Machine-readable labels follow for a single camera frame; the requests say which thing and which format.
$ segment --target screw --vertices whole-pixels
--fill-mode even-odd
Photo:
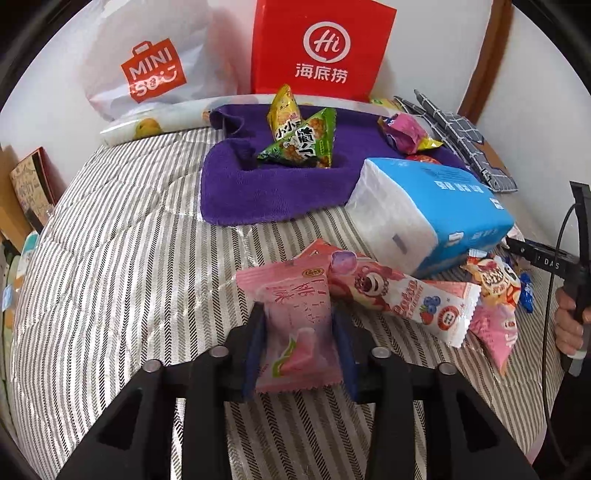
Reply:
[[[228,350],[223,345],[217,345],[209,351],[209,355],[211,355],[212,357],[215,357],[215,358],[221,358],[221,357],[227,356],[229,353],[230,353],[230,350]]]
[[[453,364],[450,364],[448,362],[444,362],[444,363],[442,363],[442,364],[439,365],[439,371],[443,375],[455,375],[456,372],[457,372],[457,368]]]
[[[390,355],[392,355],[392,352],[386,347],[375,346],[371,349],[371,354],[375,358],[388,358]]]
[[[152,360],[148,360],[146,363],[144,363],[142,365],[142,368],[144,369],[144,371],[151,374],[157,370],[160,370],[161,366],[162,364],[160,363],[160,360],[156,360],[155,358],[153,358]]]

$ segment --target strawberry bear wrapper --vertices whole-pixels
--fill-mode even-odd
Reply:
[[[238,286],[265,304],[267,348],[257,392],[308,390],[341,382],[326,277],[329,261],[302,258],[236,272]]]
[[[417,280],[322,239],[310,244],[298,258],[315,256],[330,258],[331,296],[421,323],[447,345],[462,346],[478,303],[479,286]]]

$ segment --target green snack bag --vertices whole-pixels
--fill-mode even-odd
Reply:
[[[335,123],[336,110],[324,108],[259,153],[257,159],[289,167],[330,168]]]

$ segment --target blue candy wrapper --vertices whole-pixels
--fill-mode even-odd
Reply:
[[[521,280],[519,303],[527,313],[532,313],[534,311],[534,289],[531,287],[531,278],[526,272],[523,272],[519,279]]]

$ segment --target pink candy wrapper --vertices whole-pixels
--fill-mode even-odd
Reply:
[[[480,250],[470,250],[465,270],[482,285],[481,301],[476,307],[470,331],[486,346],[501,375],[518,337],[515,309],[521,294],[521,280],[498,255],[491,258]]]
[[[492,362],[504,376],[507,360],[518,337],[515,310],[506,304],[478,305],[470,331],[485,344]]]
[[[265,304],[267,350],[258,392],[303,390],[339,383],[332,336],[329,257],[296,258],[236,272],[244,292]]]
[[[460,348],[480,295],[472,283],[424,282],[362,254],[318,239],[300,255],[330,256],[328,281],[334,297],[422,323],[446,344]]]
[[[441,147],[443,143],[429,137],[417,120],[408,113],[396,113],[390,118],[378,119],[378,125],[390,147],[406,154]]]

